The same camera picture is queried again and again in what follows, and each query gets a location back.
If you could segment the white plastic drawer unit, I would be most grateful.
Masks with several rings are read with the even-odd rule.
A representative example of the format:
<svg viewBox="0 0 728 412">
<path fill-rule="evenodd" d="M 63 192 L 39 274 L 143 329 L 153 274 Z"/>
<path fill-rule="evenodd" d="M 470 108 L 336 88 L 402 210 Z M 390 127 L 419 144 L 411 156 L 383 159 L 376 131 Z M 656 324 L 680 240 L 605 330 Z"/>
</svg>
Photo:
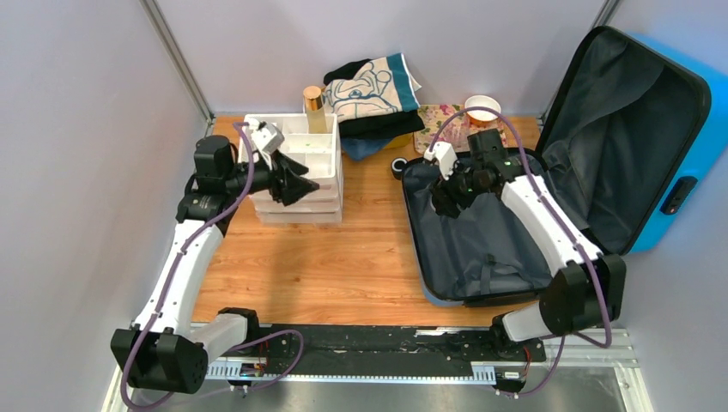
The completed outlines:
<svg viewBox="0 0 728 412">
<path fill-rule="evenodd" d="M 249 198 L 259 221 L 265 225 L 335 225 L 343 219 L 343 166 L 337 115 L 325 114 L 327 131 L 309 132 L 303 113 L 248 114 L 252 125 L 273 124 L 285 137 L 281 152 L 308 168 L 305 175 L 319 189 L 290 206 L 275 202 L 270 193 L 260 191 Z"/>
</svg>

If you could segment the blue grey shirt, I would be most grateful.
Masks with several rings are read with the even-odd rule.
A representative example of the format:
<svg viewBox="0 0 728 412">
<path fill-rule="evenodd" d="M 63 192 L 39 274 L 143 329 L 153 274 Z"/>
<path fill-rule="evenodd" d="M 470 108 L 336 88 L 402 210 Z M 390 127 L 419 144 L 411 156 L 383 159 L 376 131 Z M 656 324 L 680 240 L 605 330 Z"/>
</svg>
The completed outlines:
<svg viewBox="0 0 728 412">
<path fill-rule="evenodd" d="M 362 161 L 367 157 L 384 150 L 392 141 L 392 138 L 385 139 L 356 139 L 345 137 L 341 139 L 342 151 L 352 161 Z"/>
</svg>

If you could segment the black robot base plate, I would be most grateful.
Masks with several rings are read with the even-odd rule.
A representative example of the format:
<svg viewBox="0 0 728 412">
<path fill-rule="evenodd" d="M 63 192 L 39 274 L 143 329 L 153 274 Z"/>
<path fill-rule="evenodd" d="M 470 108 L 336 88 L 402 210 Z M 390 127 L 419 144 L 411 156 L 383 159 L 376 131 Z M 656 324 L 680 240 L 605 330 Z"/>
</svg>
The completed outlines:
<svg viewBox="0 0 728 412">
<path fill-rule="evenodd" d="M 208 379 L 487 382 L 547 356 L 539 341 L 506 347 L 487 328 L 272 324 L 254 348 L 229 352 L 209 365 Z"/>
</svg>

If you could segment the teal white cartoon towel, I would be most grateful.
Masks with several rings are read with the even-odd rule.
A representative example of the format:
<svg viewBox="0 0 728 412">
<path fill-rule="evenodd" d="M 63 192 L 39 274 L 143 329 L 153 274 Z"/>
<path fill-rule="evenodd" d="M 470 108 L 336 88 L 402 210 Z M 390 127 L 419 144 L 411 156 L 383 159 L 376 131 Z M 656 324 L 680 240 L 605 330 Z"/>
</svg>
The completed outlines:
<svg viewBox="0 0 728 412">
<path fill-rule="evenodd" d="M 402 53 L 349 62 L 324 77 L 323 103 L 340 122 L 412 112 L 421 88 Z"/>
</svg>

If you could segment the yellow plastic basket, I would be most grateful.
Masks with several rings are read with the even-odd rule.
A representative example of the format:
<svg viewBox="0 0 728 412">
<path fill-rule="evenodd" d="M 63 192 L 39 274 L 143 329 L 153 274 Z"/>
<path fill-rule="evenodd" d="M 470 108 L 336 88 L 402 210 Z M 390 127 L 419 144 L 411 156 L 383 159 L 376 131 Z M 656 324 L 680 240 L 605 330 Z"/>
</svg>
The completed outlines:
<svg viewBox="0 0 728 412">
<path fill-rule="evenodd" d="M 415 133 L 410 132 L 393 137 L 391 140 L 386 140 L 385 144 L 383 144 L 381 148 L 378 148 L 378 151 L 406 147 L 412 143 L 414 136 Z"/>
</svg>

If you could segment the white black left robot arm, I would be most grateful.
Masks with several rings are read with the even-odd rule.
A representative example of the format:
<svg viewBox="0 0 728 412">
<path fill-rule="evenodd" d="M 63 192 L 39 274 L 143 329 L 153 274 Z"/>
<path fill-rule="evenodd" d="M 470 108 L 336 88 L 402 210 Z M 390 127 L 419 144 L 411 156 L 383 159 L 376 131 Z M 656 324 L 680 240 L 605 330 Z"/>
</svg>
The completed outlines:
<svg viewBox="0 0 728 412">
<path fill-rule="evenodd" d="M 264 347 L 258 315 L 251 309 L 225 307 L 213 321 L 193 330 L 191 315 L 212 257 L 230 221 L 250 194 L 268 191 L 289 206 L 316 191 L 307 167 L 280 150 L 280 134 L 242 135 L 246 152 L 225 136 L 199 140 L 194 172 L 185 186 L 175 217 L 173 243 L 155 289 L 137 318 L 117 329 L 110 342 L 122 371 L 120 391 L 129 407 L 130 389 L 194 394 L 203 384 L 210 362 L 237 351 L 250 356 Z"/>
</svg>

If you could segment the beige cylindrical bottle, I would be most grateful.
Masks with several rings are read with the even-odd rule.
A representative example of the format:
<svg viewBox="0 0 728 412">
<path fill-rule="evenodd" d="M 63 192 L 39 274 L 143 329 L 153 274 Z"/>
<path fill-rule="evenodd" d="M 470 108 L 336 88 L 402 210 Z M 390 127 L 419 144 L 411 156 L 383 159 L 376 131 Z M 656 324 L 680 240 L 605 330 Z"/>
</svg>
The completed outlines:
<svg viewBox="0 0 728 412">
<path fill-rule="evenodd" d="M 322 89 L 318 86 L 308 86 L 304 88 L 302 95 L 308 132 L 311 134 L 327 133 Z"/>
</svg>

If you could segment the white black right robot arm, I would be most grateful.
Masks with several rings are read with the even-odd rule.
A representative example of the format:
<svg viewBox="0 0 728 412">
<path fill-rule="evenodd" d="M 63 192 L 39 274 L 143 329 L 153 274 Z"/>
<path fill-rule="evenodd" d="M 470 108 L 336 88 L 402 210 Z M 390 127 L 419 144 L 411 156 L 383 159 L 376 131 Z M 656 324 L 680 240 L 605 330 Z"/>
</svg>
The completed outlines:
<svg viewBox="0 0 728 412">
<path fill-rule="evenodd" d="M 606 330 L 602 345 L 610 346 L 610 324 L 622 309 L 623 259 L 602 251 L 571 222 L 544 179 L 532 172 L 524 151 L 509 154 L 495 130 L 469 136 L 468 144 L 468 165 L 449 142 L 432 142 L 424 153 L 440 173 L 430 185 L 435 213 L 457 218 L 476 197 L 496 195 L 525 227 L 551 275 L 538 302 L 494 319 L 493 354 L 509 360 L 525 341 L 579 334 L 597 325 Z"/>
</svg>

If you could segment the blue fish print suitcase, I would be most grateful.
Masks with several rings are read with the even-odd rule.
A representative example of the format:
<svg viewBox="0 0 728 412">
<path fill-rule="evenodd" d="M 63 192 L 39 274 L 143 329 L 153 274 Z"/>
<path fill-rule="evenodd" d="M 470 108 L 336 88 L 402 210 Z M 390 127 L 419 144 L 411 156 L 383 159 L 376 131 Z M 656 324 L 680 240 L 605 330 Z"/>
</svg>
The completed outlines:
<svg viewBox="0 0 728 412">
<path fill-rule="evenodd" d="M 642 35 L 597 27 L 567 68 L 531 170 L 602 251 L 652 249 L 727 145 L 727 77 Z M 399 161 L 420 284 L 439 306 L 530 300 L 549 269 L 519 218 L 495 195 L 439 216 L 438 168 Z"/>
</svg>

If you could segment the clear glass on tray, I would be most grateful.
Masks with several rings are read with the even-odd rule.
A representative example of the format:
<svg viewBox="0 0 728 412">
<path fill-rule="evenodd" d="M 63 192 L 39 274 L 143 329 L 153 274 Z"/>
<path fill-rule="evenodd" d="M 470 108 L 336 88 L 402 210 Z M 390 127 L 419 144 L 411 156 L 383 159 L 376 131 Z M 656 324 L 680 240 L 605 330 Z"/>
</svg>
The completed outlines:
<svg viewBox="0 0 728 412">
<path fill-rule="evenodd" d="M 467 136 L 470 134 L 470 124 L 467 121 L 451 122 L 442 133 L 442 140 L 449 142 L 456 152 L 464 152 L 468 148 Z"/>
</svg>

